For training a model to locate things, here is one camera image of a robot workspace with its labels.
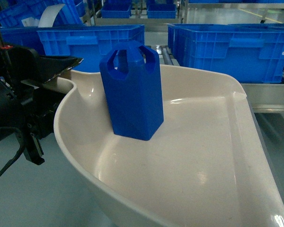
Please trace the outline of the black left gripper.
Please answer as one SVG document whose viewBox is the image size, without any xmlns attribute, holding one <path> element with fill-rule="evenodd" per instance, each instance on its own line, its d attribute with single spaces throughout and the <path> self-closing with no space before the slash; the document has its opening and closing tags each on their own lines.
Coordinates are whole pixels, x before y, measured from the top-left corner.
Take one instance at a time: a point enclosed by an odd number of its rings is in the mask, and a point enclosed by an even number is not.
<svg viewBox="0 0 284 227">
<path fill-rule="evenodd" d="M 40 139 L 53 133 L 55 113 L 65 94 L 47 90 L 51 81 L 83 61 L 74 56 L 39 55 L 18 45 L 0 49 L 0 141 L 12 133 L 24 145 L 25 158 L 44 162 Z"/>
</svg>

